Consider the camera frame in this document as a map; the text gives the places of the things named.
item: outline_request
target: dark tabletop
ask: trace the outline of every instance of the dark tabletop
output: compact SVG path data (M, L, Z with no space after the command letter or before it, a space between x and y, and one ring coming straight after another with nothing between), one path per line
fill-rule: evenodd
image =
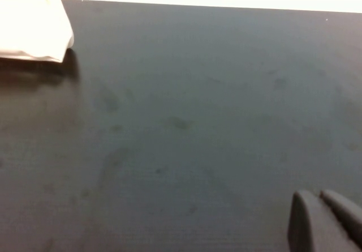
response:
M362 203L360 14L63 2L64 64L0 64L0 251L287 251L295 190Z

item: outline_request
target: gray object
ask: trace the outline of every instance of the gray object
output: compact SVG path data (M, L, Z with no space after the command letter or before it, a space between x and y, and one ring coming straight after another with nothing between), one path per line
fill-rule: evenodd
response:
M362 209L340 194L326 190L293 196L288 240L291 252L361 251Z

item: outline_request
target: white paper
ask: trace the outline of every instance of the white paper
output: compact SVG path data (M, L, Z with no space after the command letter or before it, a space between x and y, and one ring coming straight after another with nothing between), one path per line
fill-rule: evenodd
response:
M0 58L62 62L74 43L61 0L0 0Z

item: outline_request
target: smudge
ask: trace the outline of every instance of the smudge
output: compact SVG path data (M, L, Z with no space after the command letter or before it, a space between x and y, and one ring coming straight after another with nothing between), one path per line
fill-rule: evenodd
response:
M277 78L274 81L274 90L284 90L287 87L287 80L285 78Z
M359 102L339 96L334 101L331 115L362 135L362 105Z
M48 239L48 240L45 242L43 248L41 249L41 252L51 252L52 249L53 249L53 247L54 247L54 243L55 243L55 242L54 242L54 239L53 239L53 238Z
M98 181L98 188L100 190L117 175L123 164L127 162L133 154L134 151L128 147L119 147L106 156Z
M336 85L336 86L334 87L334 90L335 90L335 93L336 93L337 95L341 95L341 94L342 94L342 86Z
M106 113L116 112L120 107L117 95L99 79L96 80L95 86L97 88L97 95L94 99L95 107Z
M287 153L282 153L280 158L279 158L279 162L280 163L287 163L288 162L288 154Z
M81 196L83 199L88 198L90 194L91 194L91 193L89 192L88 189L83 189L83 190L80 192L80 196Z
M279 69L272 69L266 72L267 75L275 75L277 72L279 71Z
M133 94L132 90L129 88L126 88L124 90L124 95L126 96L127 99L129 99L129 101L135 100L135 95Z
M164 166L164 167L162 167L162 168L158 168L158 169L155 171L155 173L156 173L156 174L164 174L164 173L166 173L166 172L168 171L168 169L169 169L168 166Z
M121 125L114 125L110 129L113 133L119 133L123 130L123 126Z
M72 206L76 206L78 202L78 198L75 195L71 195L69 197L69 204Z
M318 69L317 70L317 74L320 76L320 77L325 77L326 76L326 71L323 70L323 69Z
M222 83L221 80L213 78L211 76L207 76L206 79L207 79L207 81L212 82L212 83L216 83L216 84L221 84Z
M188 214L193 215L199 208L196 205L192 205L189 209L188 209Z
M194 124L194 121L186 121L179 117L171 116L171 117L167 118L165 124L168 126L172 126L176 129L188 130Z
M348 143L348 144L344 144L344 146L350 151L361 151L362 150L362 147L356 143Z
M302 128L299 143L302 149L312 154L325 153L333 147L330 131L313 126Z
M55 195L55 187L53 183L44 184L43 190L47 194Z

